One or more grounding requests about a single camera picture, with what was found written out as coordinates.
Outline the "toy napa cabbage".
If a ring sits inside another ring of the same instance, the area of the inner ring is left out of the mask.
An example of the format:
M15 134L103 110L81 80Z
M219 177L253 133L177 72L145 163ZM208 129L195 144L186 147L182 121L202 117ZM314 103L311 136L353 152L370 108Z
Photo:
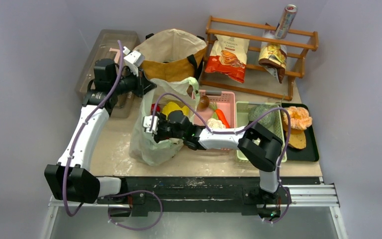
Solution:
M166 119L168 119L168 115L173 111L181 111L185 116L189 116L190 110L187 106L184 104L180 105L175 101L168 102L163 108L161 113L166 116Z

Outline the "green plastic grocery bag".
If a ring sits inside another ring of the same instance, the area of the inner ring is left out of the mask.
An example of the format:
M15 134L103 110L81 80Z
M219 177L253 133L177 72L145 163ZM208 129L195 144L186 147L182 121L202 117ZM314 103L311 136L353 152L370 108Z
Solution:
M194 110L199 103L199 85L193 77L188 77L179 82L167 82L162 79L151 79L157 87L144 95L142 98L138 117L135 122L130 146L129 155L139 159L150 166L160 165L172 159L183 147L181 139L166 139L156 143L152 135L147 134L143 128L143 118L151 115L151 105L163 93L172 93L179 96Z

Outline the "toy melon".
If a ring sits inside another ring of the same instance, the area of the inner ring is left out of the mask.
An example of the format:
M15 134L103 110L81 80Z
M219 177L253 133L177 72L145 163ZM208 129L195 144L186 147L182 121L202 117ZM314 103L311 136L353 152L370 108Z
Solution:
M252 107L248 112L248 120L249 121L255 121L258 119L261 115L269 111L270 109L274 108L276 105L257 105ZM271 112L268 113L266 116L264 116L262 119L258 121L259 124L261 124L263 127L269 128L273 126L273 124L276 121L276 113Z

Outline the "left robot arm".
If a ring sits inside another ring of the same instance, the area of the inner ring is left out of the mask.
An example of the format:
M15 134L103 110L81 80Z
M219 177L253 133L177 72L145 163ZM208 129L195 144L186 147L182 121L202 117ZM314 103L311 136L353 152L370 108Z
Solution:
M128 199L128 190L118 177L96 177L90 170L91 157L104 125L107 123L118 96L133 93L144 96L156 85L146 79L142 60L97 60L94 79L87 85L81 115L67 149L58 162L48 164L44 176L53 196L63 201L94 203L108 196L117 204Z

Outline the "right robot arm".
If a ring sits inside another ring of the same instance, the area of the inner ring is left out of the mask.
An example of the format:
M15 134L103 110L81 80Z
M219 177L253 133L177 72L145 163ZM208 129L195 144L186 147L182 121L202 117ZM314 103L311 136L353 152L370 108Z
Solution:
M143 119L143 127L156 142L180 139L191 150L234 149L241 151L259 170L260 198L267 203L279 196L278 166L283 157L283 140L258 122L239 128L214 129L193 124L182 111L168 116L155 113Z

